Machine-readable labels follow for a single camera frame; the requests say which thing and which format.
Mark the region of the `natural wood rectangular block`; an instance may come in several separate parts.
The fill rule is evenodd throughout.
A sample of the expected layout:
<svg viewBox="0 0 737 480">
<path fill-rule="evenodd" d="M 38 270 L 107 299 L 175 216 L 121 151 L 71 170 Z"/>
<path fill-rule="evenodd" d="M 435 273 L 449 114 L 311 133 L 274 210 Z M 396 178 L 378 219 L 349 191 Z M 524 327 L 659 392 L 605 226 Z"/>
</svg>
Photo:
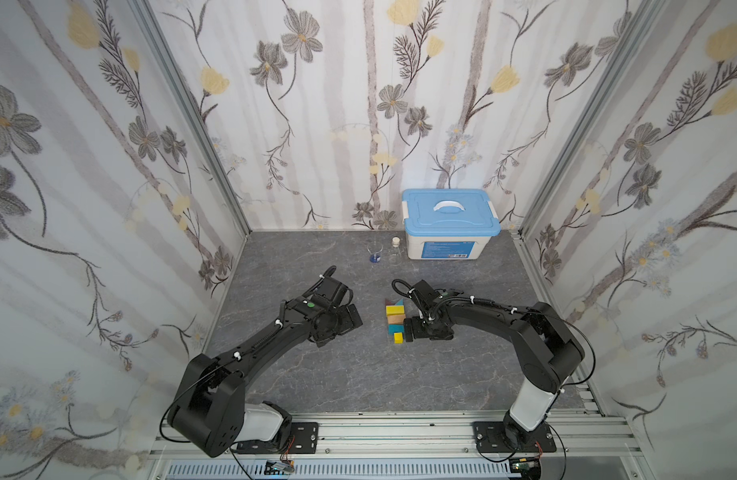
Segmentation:
<svg viewBox="0 0 737 480">
<path fill-rule="evenodd" d="M 404 314 L 397 314 L 397 315 L 391 315 L 388 317 L 388 324 L 389 325 L 403 325 L 405 322 L 406 316 Z"/>
</svg>

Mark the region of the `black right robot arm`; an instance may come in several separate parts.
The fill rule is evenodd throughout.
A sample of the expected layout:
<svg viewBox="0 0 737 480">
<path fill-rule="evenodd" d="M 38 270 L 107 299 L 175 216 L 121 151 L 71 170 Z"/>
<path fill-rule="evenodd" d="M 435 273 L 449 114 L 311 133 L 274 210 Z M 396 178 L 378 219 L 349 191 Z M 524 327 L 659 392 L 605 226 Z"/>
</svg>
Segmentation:
<svg viewBox="0 0 737 480">
<path fill-rule="evenodd" d="M 510 306 L 458 290 L 435 289 L 424 280 L 412 285 L 395 279 L 392 288 L 419 310 L 418 316 L 404 321 L 406 340 L 449 341 L 457 326 L 467 326 L 512 344 L 524 381 L 502 421 L 503 438 L 508 452 L 528 446 L 546 426 L 557 398 L 585 359 L 570 324 L 543 302 Z"/>
</svg>

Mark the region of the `yellow rectangular block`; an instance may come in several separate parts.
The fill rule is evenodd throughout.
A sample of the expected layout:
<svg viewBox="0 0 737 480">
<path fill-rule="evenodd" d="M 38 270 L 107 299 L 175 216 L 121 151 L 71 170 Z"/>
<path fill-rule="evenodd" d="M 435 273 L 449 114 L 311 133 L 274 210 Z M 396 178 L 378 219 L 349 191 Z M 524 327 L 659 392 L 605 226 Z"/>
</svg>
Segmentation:
<svg viewBox="0 0 737 480">
<path fill-rule="evenodd" d="M 389 305 L 386 307 L 386 316 L 405 315 L 405 308 L 402 305 Z"/>
</svg>

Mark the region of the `teal rectangular block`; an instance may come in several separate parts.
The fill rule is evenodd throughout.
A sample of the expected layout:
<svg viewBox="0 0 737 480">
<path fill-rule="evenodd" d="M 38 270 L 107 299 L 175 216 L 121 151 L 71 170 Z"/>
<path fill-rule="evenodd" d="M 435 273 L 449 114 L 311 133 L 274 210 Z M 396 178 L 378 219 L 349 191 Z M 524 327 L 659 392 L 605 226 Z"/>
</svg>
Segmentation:
<svg viewBox="0 0 737 480">
<path fill-rule="evenodd" d="M 388 326 L 388 332 L 390 336 L 394 336 L 395 334 L 403 334 L 405 332 L 405 328 L 403 324 L 390 324 Z"/>
</svg>

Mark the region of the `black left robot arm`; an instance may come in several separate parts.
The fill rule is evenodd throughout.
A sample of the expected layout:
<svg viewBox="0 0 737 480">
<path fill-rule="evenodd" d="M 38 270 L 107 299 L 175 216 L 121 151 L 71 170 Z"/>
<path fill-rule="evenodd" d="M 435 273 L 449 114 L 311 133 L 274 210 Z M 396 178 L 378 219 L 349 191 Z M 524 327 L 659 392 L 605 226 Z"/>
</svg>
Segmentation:
<svg viewBox="0 0 737 480">
<path fill-rule="evenodd" d="M 303 294 L 280 302 L 274 321 L 239 346 L 188 362 L 162 418 L 182 436 L 178 442 L 210 458 L 228 450 L 284 453 L 296 442 L 292 414 L 270 401 L 248 403 L 246 390 L 292 348 L 304 342 L 321 348 L 362 326 L 352 289 L 335 273 L 330 266 Z"/>
</svg>

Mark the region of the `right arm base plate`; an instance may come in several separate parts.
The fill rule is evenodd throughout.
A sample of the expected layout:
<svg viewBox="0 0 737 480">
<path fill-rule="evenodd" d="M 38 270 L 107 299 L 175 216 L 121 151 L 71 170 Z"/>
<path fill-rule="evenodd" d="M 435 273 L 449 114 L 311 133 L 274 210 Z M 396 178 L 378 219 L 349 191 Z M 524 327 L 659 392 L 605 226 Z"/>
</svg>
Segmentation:
<svg viewBox="0 0 737 480">
<path fill-rule="evenodd" d="M 536 430 L 526 431 L 518 424 L 502 421 L 472 423 L 478 452 L 498 453 L 556 453 L 558 445 L 550 426 L 543 422 Z"/>
</svg>

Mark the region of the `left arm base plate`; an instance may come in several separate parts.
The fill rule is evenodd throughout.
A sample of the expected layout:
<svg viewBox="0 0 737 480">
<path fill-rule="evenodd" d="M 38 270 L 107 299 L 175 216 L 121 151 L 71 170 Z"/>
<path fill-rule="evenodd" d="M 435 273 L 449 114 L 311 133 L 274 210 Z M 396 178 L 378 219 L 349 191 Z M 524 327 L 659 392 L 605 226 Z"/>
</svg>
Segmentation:
<svg viewBox="0 0 737 480">
<path fill-rule="evenodd" d="M 272 440 L 238 441 L 230 450 L 240 454 L 315 454 L 319 427 L 318 422 L 284 423 Z"/>
</svg>

